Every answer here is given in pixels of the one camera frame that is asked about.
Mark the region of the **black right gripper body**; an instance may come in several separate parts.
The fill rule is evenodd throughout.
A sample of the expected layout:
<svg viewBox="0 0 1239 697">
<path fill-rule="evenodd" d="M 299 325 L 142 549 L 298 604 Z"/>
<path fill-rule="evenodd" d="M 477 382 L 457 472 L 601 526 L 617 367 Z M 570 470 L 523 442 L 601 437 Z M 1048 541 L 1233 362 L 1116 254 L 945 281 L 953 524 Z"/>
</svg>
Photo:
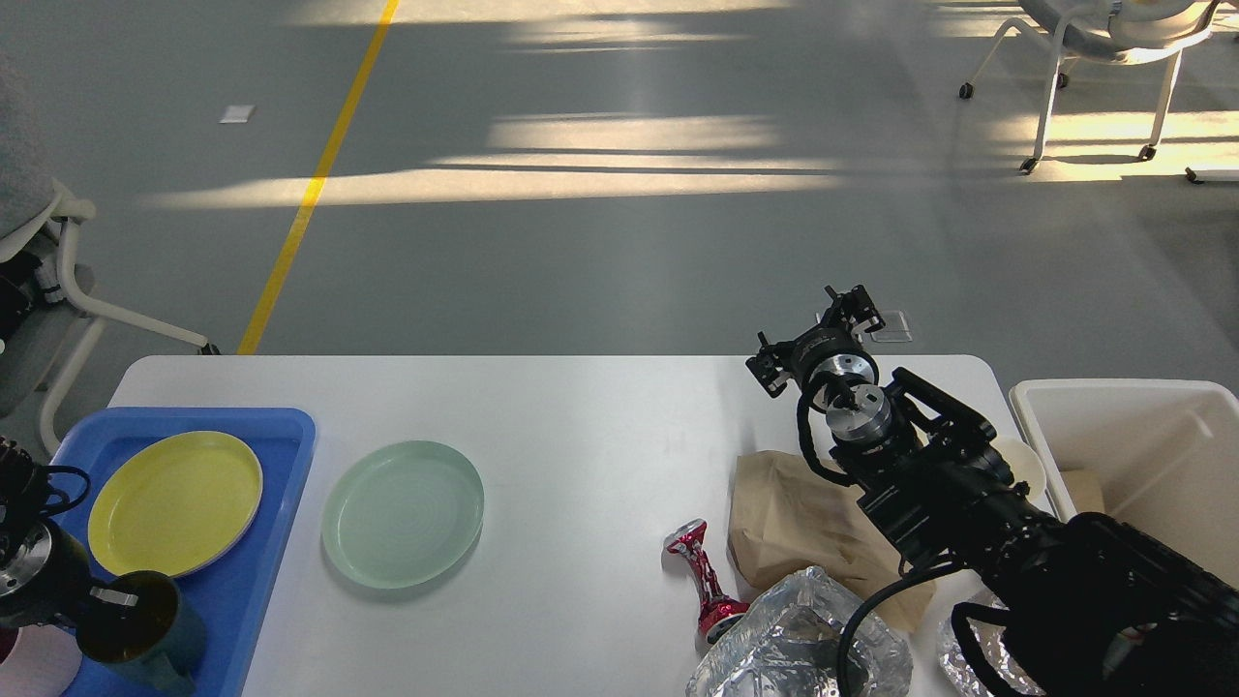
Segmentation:
<svg viewBox="0 0 1239 697">
<path fill-rule="evenodd" d="M 818 374 L 877 384 L 880 374 L 875 358 L 851 331 L 821 326 L 788 340 L 782 350 L 782 371 L 797 385 L 809 383 Z"/>
</svg>

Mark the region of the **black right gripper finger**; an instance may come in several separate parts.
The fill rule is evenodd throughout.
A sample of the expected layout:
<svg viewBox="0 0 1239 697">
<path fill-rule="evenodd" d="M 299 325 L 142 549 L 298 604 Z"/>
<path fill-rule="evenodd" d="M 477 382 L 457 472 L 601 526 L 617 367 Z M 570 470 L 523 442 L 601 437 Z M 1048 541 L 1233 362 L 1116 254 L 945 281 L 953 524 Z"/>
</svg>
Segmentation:
<svg viewBox="0 0 1239 697">
<path fill-rule="evenodd" d="M 845 291 L 826 286 L 824 292 L 831 301 L 819 318 L 819 326 L 824 329 L 845 331 L 856 340 L 886 329 L 886 321 L 862 284 Z"/>
<path fill-rule="evenodd" d="M 746 366 L 766 396 L 776 400 L 787 391 L 788 385 L 800 387 L 800 378 L 793 366 L 793 353 L 798 340 L 772 343 L 766 332 L 757 332 L 756 337 L 758 348 L 747 358 Z"/>
</svg>

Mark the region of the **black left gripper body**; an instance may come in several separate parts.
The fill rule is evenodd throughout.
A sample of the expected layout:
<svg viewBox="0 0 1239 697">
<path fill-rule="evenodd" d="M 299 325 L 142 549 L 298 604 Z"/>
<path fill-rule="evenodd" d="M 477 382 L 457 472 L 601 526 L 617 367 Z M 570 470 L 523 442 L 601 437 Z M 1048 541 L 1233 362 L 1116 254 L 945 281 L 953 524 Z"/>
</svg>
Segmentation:
<svg viewBox="0 0 1239 697">
<path fill-rule="evenodd" d="M 38 522 L 2 565 L 1 626 L 76 629 L 93 586 L 83 543 L 55 522 Z"/>
</svg>

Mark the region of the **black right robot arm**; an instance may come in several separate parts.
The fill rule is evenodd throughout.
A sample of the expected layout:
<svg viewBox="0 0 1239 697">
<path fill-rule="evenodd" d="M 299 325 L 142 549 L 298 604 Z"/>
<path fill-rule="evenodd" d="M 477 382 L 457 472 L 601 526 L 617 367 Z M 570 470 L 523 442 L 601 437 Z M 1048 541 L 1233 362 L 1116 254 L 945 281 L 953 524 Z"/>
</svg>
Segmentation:
<svg viewBox="0 0 1239 697">
<path fill-rule="evenodd" d="M 1103 513 L 1061 521 L 1028 500 L 976 410 L 907 369 L 878 381 L 864 332 L 885 326 L 864 286 L 829 291 L 793 340 L 746 361 L 771 397 L 795 384 L 800 456 L 859 487 L 864 516 L 898 552 L 897 582 L 864 600 L 839 640 L 839 690 L 864 619 L 928 581 L 973 569 L 1001 605 L 959 603 L 952 631 L 983 687 L 1014 687 L 983 656 L 974 623 L 1000 626 L 1014 661 L 1048 696 L 1234 696 L 1237 591 L 1158 539 Z"/>
</svg>

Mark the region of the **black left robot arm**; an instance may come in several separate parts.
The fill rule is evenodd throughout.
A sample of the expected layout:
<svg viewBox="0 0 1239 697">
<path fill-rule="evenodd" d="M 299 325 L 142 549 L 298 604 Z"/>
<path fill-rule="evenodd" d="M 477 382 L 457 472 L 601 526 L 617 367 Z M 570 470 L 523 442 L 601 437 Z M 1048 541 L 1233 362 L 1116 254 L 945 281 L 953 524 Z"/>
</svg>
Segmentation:
<svg viewBox="0 0 1239 697">
<path fill-rule="evenodd" d="M 108 591 L 90 574 L 87 551 L 53 520 L 90 493 L 90 475 L 71 465 L 41 465 L 16 441 L 1 451 L 1 623 L 76 626 L 97 605 L 130 609 L 133 592 Z"/>
</svg>

